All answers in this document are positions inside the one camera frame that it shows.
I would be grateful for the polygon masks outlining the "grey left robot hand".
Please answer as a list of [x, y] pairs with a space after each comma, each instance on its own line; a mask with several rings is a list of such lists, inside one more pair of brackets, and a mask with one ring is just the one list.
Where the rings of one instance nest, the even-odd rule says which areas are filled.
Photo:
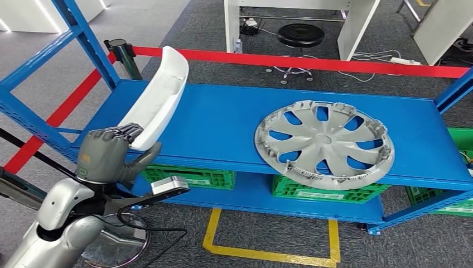
[[132, 162], [126, 163], [129, 146], [144, 131], [137, 123], [92, 130], [78, 154], [76, 177], [92, 184], [132, 183], [161, 151], [155, 142]]

